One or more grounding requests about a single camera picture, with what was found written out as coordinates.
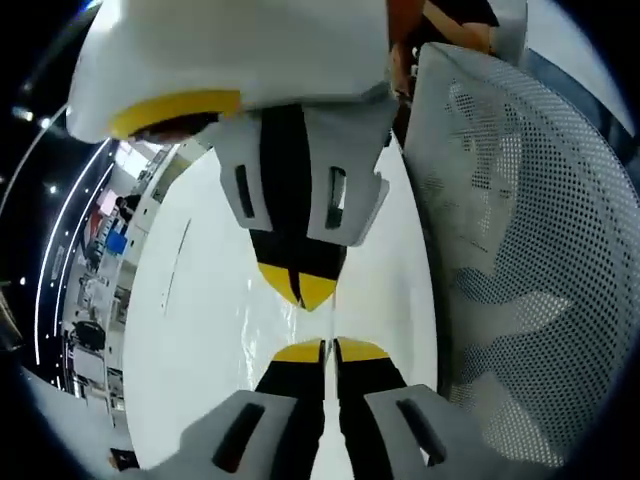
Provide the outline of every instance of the perforated mesh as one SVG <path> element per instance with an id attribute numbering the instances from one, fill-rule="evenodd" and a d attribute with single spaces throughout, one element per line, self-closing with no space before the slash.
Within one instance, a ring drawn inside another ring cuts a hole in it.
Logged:
<path id="1" fill-rule="evenodd" d="M 421 53 L 405 154 L 444 267 L 451 400 L 506 456 L 562 464 L 639 327 L 624 169 L 537 81 L 440 45 Z"/>

